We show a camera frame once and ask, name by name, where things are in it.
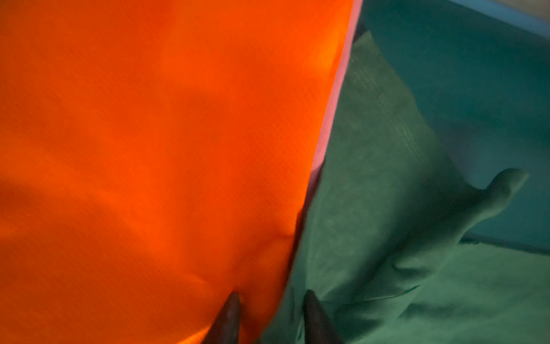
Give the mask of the orange folded t shirt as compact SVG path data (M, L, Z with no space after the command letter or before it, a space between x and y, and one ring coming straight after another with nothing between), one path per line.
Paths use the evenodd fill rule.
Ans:
M353 6L3 1L1 342L253 343Z

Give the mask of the dark green t shirt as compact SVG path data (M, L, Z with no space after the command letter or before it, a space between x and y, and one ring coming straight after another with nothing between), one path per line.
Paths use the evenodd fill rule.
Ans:
M345 343L548 343L549 256L467 239L527 181L467 183L370 33L354 42L284 297L261 343L303 343L314 292Z

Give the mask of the pink folded t shirt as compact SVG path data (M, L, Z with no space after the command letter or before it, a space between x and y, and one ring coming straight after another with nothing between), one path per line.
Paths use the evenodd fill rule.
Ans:
M349 63L349 56L351 53L352 42L355 36L357 23L359 21L362 4L363 4L362 0L355 0L352 2L352 9L351 9L351 14L349 16L349 23L347 27L347 34L345 37L345 44L342 48L342 53L340 54L340 57L339 57L339 65L338 65L337 73L332 85L332 90L327 103L327 108L325 110L325 116L322 121L322 127L319 132L317 147L316 147L313 164L312 164L312 172L309 178L308 189L313 189L315 187L315 184L317 183L317 179L321 172L322 164L325 160L325 154L329 143L330 133L332 131L332 125L334 123L337 103L338 103L339 95L342 89L342 84L345 79L345 74Z

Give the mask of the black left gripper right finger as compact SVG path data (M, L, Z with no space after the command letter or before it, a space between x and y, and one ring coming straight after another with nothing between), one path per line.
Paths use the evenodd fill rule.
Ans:
M303 303L305 344L343 344L334 325L313 290L305 293Z

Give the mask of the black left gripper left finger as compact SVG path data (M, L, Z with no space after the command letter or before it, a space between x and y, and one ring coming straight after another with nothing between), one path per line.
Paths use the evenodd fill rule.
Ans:
M238 344L241 299L232 292L226 299L201 344Z

